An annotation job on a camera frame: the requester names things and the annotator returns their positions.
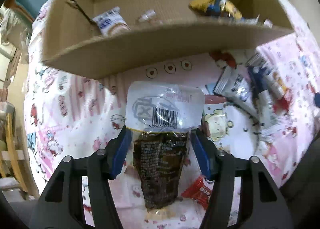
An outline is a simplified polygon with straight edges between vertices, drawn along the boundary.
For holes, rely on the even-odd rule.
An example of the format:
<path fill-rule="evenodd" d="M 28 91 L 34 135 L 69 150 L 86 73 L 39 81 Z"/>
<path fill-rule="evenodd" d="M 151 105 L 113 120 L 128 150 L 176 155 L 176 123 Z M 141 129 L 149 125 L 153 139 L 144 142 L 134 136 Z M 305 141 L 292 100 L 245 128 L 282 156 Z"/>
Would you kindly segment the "white blue snack packet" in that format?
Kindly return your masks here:
<path fill-rule="evenodd" d="M 259 114 L 253 105 L 251 87 L 238 69 L 227 65 L 213 93 L 227 98 L 256 120 L 259 119 Z"/>

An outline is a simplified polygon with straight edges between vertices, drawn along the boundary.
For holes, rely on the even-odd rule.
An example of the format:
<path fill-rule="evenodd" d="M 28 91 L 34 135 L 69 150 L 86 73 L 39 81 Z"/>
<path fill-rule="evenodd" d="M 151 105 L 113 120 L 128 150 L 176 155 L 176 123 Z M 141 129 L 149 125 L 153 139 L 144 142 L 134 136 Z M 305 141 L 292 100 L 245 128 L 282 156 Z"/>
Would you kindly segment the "small clear candy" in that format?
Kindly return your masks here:
<path fill-rule="evenodd" d="M 136 24 L 162 25 L 163 20 L 153 9 L 149 9 L 136 18 Z"/>

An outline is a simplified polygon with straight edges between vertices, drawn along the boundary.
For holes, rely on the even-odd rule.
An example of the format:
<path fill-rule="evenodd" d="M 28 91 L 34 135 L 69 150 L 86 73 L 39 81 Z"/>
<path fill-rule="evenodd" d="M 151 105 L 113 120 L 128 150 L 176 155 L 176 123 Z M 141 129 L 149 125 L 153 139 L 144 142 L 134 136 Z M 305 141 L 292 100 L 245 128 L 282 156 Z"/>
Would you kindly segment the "white red milk candy bar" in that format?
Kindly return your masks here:
<path fill-rule="evenodd" d="M 130 28 L 120 14 L 120 8 L 114 7 L 92 19 L 104 37 L 111 37 Z"/>

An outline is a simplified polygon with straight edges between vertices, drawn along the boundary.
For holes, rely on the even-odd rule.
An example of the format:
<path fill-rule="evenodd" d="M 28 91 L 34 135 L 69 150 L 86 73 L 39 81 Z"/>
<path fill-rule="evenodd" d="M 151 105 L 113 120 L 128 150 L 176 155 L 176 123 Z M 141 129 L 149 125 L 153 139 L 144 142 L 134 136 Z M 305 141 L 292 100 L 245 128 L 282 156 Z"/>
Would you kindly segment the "dark brown clear snack pouch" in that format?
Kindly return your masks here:
<path fill-rule="evenodd" d="M 133 82 L 125 126 L 132 131 L 133 164 L 147 209 L 172 204 L 187 155 L 191 129 L 201 124 L 204 94 L 196 87 Z"/>

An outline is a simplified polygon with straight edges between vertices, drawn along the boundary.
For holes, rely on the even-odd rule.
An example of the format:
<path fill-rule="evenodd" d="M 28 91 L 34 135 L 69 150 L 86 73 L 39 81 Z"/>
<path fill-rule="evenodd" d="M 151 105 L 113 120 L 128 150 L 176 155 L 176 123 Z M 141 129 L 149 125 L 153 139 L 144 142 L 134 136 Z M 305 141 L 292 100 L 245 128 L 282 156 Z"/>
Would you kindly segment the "small red candy packet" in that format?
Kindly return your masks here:
<path fill-rule="evenodd" d="M 211 194 L 212 189 L 206 186 L 204 177 L 199 176 L 193 184 L 181 194 L 181 197 L 195 200 L 206 210 L 209 205 Z"/>

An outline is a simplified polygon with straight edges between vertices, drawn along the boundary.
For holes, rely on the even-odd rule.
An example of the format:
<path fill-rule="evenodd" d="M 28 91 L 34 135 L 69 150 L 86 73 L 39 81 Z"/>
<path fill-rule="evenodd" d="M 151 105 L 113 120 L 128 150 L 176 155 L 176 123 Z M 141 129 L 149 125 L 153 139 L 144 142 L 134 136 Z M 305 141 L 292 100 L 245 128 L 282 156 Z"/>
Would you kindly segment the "blue yellow cartoon snack bag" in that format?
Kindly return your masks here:
<path fill-rule="evenodd" d="M 230 0 L 193 0 L 189 7 L 205 16 L 242 19 L 242 13 Z"/>

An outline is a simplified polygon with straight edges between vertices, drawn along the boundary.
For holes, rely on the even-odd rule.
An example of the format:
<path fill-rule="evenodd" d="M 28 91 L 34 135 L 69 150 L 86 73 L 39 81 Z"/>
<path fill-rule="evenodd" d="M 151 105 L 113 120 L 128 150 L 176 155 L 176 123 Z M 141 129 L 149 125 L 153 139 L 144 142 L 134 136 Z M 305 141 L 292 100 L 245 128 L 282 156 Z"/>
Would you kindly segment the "brown cardboard box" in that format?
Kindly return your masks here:
<path fill-rule="evenodd" d="M 205 16 L 192 0 L 52 0 L 42 63 L 102 79 L 214 50 L 255 48 L 293 32 L 278 0 L 229 0 L 246 19 Z"/>

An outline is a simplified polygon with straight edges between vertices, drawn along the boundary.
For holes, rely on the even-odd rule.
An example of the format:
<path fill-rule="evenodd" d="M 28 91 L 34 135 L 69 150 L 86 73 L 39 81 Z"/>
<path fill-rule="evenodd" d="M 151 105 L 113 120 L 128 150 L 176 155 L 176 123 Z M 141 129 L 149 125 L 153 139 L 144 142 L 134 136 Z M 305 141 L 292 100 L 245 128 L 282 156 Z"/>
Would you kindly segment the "pink cartoon bed sheet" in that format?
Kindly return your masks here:
<path fill-rule="evenodd" d="M 279 2 L 295 30 L 259 46 L 257 52 L 289 89 L 290 109 L 279 115 L 284 128 L 262 140 L 258 126 L 247 113 L 226 105 L 227 117 L 234 126 L 216 146 L 238 158 L 257 155 L 280 188 L 295 225 L 301 227 L 319 203 L 319 190 L 311 188 L 317 183 L 319 170 L 319 108 L 313 101 L 319 92 L 319 46 L 295 7 L 288 0 Z M 29 162 L 39 191 L 44 190 L 64 156 L 89 156 L 119 134 L 132 82 L 153 80 L 194 86 L 209 95 L 226 64 L 236 63 L 243 71 L 254 53 L 230 50 L 225 59 L 214 59 L 209 53 L 184 55 L 91 80 L 41 63 L 49 10 L 47 2 L 33 24 L 24 100 Z"/>

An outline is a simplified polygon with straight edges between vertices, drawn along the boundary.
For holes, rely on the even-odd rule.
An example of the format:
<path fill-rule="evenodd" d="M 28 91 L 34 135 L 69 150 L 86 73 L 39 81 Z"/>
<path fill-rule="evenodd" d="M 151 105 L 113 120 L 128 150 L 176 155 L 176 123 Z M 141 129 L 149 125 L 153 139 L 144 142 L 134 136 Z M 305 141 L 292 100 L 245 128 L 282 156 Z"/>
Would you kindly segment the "small silver snack sachet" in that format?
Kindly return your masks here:
<path fill-rule="evenodd" d="M 257 26 L 264 26 L 268 28 L 273 27 L 273 23 L 271 20 L 264 20 L 264 21 L 259 21 L 259 17 L 257 16 L 256 18 L 251 18 L 251 19 L 245 19 L 245 23 L 249 25 L 257 25 Z"/>

